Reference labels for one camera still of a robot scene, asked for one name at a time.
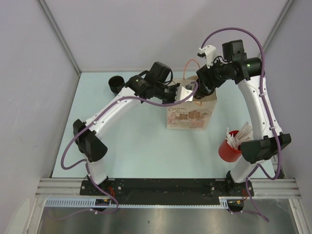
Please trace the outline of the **paper takeout bag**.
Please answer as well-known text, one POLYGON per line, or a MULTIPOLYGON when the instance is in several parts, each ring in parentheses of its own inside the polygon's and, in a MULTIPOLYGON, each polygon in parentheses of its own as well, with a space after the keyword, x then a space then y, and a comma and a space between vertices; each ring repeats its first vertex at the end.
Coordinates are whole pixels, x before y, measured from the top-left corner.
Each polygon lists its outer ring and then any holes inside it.
POLYGON ((167 129, 205 130, 217 104, 216 93, 167 108, 167 129))

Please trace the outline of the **tall black tumbler cup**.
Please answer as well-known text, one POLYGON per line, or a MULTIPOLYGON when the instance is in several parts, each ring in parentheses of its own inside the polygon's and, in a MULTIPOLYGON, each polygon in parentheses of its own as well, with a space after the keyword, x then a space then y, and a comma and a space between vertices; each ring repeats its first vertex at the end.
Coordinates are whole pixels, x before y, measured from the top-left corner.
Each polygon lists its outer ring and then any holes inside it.
POLYGON ((113 76, 108 81, 111 92, 116 96, 125 86, 125 81, 122 76, 113 76))

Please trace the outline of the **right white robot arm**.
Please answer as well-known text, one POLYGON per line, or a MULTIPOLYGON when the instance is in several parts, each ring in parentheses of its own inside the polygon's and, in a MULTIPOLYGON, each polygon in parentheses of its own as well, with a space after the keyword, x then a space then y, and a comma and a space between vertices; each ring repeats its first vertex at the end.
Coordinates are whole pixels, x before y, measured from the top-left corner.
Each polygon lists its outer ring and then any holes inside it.
POLYGON ((242 40, 234 40, 222 45, 223 61, 218 61, 216 48, 201 46, 198 56, 206 59, 206 64, 197 70, 198 90, 195 98, 211 95, 227 80, 233 80, 241 91, 250 115, 253 139, 242 142, 242 156, 235 167, 227 172, 225 191, 237 195, 242 188, 248 189, 248 180, 264 162, 273 156, 281 158, 281 151, 291 143, 290 134, 283 133, 266 93, 264 61, 248 58, 242 40))

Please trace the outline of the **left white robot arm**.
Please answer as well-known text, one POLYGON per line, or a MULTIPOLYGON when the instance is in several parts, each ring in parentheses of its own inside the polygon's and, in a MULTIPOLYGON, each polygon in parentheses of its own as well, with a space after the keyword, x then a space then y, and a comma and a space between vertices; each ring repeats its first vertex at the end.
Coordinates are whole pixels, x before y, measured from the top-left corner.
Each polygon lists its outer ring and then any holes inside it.
POLYGON ((91 190, 97 195, 108 189, 108 172, 104 167, 104 157, 108 153, 102 142, 107 130, 131 109, 146 99, 158 98, 162 104, 174 103, 179 84, 172 85, 173 72, 170 67, 157 61, 150 70, 134 75, 124 82, 114 76, 109 85, 117 85, 115 98, 100 112, 86 121, 77 119, 73 124, 75 143, 86 158, 88 176, 93 179, 91 190))

